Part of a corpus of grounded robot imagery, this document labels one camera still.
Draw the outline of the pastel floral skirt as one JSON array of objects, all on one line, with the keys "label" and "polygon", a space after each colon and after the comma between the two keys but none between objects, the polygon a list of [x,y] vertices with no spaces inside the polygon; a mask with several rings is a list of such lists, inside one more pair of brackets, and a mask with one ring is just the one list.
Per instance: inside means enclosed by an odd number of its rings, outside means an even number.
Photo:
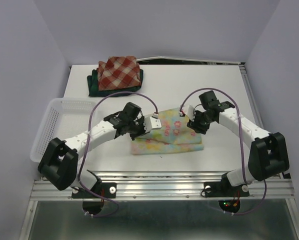
[{"label": "pastel floral skirt", "polygon": [[204,149],[201,135],[187,127],[189,118],[180,117],[177,108],[161,111],[158,117],[162,127],[132,141],[131,154],[179,154]]}]

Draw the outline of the red plaid skirt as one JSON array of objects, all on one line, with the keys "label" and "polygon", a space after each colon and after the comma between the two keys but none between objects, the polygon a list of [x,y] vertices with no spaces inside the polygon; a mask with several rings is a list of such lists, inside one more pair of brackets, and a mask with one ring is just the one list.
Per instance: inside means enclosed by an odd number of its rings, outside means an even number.
[{"label": "red plaid skirt", "polygon": [[100,91],[139,87],[141,69],[135,56],[110,56],[106,62],[99,61],[97,70]]}]

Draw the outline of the green plaid skirt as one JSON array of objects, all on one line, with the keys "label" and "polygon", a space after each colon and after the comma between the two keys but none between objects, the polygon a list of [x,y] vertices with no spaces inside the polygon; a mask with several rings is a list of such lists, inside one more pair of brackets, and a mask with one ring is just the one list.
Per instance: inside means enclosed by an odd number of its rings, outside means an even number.
[{"label": "green plaid skirt", "polygon": [[133,86],[133,87],[128,87],[128,88],[122,88],[122,89],[114,89],[114,90],[99,90],[98,86],[98,71],[96,69],[93,69],[91,72],[91,75],[87,76],[87,85],[88,85],[88,91],[89,97],[93,98],[105,98],[111,94],[114,93],[119,93],[118,95],[113,96],[115,97],[125,97],[131,95],[130,93],[125,93],[125,92],[132,92],[135,93],[139,91],[142,88],[143,80],[144,80],[144,70],[140,69],[139,72],[140,76],[140,86]]}]

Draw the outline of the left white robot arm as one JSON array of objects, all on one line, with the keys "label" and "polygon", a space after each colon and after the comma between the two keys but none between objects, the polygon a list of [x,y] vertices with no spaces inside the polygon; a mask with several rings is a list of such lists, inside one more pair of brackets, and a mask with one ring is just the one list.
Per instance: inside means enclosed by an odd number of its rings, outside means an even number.
[{"label": "left white robot arm", "polygon": [[71,138],[52,139],[38,165],[38,172],[58,190],[81,188],[89,197],[101,191],[97,176],[84,165],[87,155],[98,146],[129,134],[132,139],[150,129],[150,117],[145,117],[139,106],[128,102],[123,110],[103,118],[95,126]]}]

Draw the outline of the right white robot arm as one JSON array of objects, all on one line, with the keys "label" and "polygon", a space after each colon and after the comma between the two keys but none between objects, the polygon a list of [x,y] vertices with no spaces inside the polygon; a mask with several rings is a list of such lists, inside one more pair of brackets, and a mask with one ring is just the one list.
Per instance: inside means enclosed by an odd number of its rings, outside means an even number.
[{"label": "right white robot arm", "polygon": [[264,181],[289,170],[286,140],[281,133],[271,133],[257,126],[241,115],[233,99],[219,101],[214,89],[201,94],[199,100],[203,111],[185,104],[179,108],[179,115],[189,118],[188,128],[205,135],[212,123],[218,123],[239,138],[241,148],[249,148],[248,160],[242,156],[240,168],[225,173],[219,182],[209,185],[213,193],[231,195],[238,186]]}]

